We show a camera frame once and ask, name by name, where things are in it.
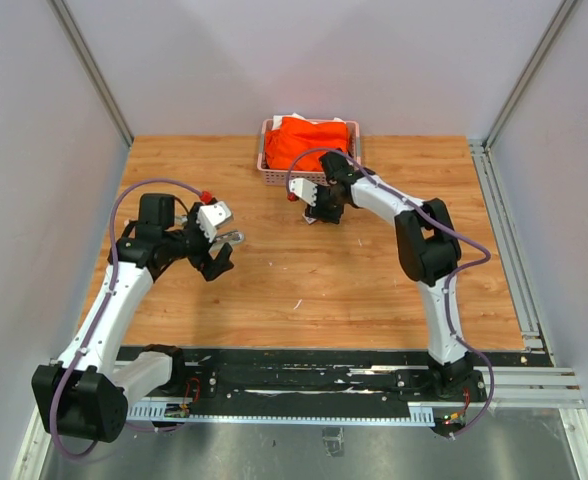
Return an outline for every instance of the orange cloth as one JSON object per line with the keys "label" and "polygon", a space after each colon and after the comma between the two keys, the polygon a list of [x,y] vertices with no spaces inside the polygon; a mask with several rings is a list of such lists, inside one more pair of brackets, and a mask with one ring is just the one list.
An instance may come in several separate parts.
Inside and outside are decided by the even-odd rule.
{"label": "orange cloth", "polygon": [[[265,134],[265,157],[272,170],[288,170],[301,153],[310,148],[328,147],[347,152],[349,131],[343,122],[313,124],[294,117],[283,118],[281,128]],[[320,158],[325,152],[304,156],[294,170],[322,172]]]}

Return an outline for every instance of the white wall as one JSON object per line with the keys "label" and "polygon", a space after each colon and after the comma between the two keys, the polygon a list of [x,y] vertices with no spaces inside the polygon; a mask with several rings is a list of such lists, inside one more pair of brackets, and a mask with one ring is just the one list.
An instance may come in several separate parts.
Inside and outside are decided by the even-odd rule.
{"label": "white wall", "polygon": [[135,134],[484,136],[559,0],[68,0]]}
{"label": "white wall", "polygon": [[45,0],[0,0],[0,479],[80,314],[126,148]]}
{"label": "white wall", "polygon": [[588,405],[588,0],[494,153],[554,352]]}

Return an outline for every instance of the pink basket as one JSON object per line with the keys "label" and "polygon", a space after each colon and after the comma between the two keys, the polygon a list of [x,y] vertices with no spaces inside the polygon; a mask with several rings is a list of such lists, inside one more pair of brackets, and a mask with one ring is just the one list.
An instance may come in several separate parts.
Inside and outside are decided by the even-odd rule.
{"label": "pink basket", "polygon": [[[309,119],[311,122],[328,122],[329,120],[315,120]],[[265,133],[272,129],[272,119],[268,118],[263,122],[263,128],[261,128],[261,139],[259,141],[259,152],[258,161],[256,167],[263,176],[263,182],[265,185],[285,185],[285,175],[287,170],[270,170],[267,166],[267,159],[265,157]],[[346,121],[347,129],[350,132],[350,143],[348,147],[348,153],[354,160],[359,164],[361,163],[361,136],[359,133],[358,123]],[[293,171],[291,178],[306,178],[314,183],[320,183],[321,185],[327,185],[325,181],[325,175],[323,172],[304,172],[304,171]]]}

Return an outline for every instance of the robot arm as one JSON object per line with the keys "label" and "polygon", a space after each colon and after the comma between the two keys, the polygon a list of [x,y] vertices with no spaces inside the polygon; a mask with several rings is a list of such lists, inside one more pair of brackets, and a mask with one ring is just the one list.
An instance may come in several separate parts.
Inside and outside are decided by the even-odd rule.
{"label": "robot arm", "polygon": [[[408,204],[380,188],[380,185],[386,185],[393,189],[374,172],[368,171],[378,186],[364,178],[361,172],[354,171],[337,153],[325,154],[321,163],[328,186],[303,178],[291,180],[290,200],[300,198],[307,203],[304,215],[308,219],[338,224],[344,205],[349,204],[370,210],[395,227],[401,267],[410,279],[417,282],[425,308],[429,331],[428,353],[432,359],[430,368],[438,375],[443,390],[454,387],[455,383],[460,384],[463,377],[472,371],[472,364],[466,349],[456,341],[447,323],[446,298],[450,320],[456,335],[462,338],[456,303],[456,278],[449,284],[449,295],[444,293],[445,280],[461,258],[458,240],[438,230],[434,230],[431,237],[424,238],[422,230],[431,230],[432,226]],[[441,200],[423,201],[396,191],[438,222],[453,228]]]}
{"label": "robot arm", "polygon": [[[213,199],[208,205],[195,203],[182,228],[174,225],[173,195],[141,196],[139,218],[130,222],[117,241],[118,279],[112,291],[114,272],[111,259],[92,308],[79,332],[60,357],[41,365],[32,377],[32,389],[46,431],[54,392],[77,352],[82,357],[63,391],[57,412],[61,435],[111,442],[125,424],[128,405],[160,388],[168,395],[182,394],[185,388],[185,362],[177,347],[149,345],[126,367],[114,371],[119,347],[138,305],[160,275],[176,260],[187,258],[211,281],[233,268],[232,247],[217,237],[219,228],[232,220],[225,203]],[[219,248],[216,258],[210,252]],[[90,343],[82,347],[105,296],[110,301]]]}

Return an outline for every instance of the wooden floor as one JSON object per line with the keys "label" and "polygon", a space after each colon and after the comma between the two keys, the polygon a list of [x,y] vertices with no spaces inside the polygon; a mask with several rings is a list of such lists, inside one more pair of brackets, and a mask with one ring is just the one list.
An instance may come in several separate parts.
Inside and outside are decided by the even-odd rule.
{"label": "wooden floor", "polygon": [[[346,208],[340,225],[308,226],[303,204],[263,185],[255,137],[137,137],[121,191],[149,177],[171,177],[213,192],[234,212],[229,228],[246,234],[236,267],[206,283],[187,261],[174,264],[140,305],[125,343],[189,346],[409,349],[427,346],[416,286],[398,263],[394,230],[371,212]],[[372,137],[365,163],[391,185],[440,197],[457,230],[488,246],[486,265],[460,275],[465,337],[484,349],[522,349],[518,323],[462,137]],[[171,186],[150,191],[196,197]],[[136,218],[139,194],[124,202],[118,229]],[[106,265],[103,245],[86,306]],[[479,257],[462,245],[463,260]]]}

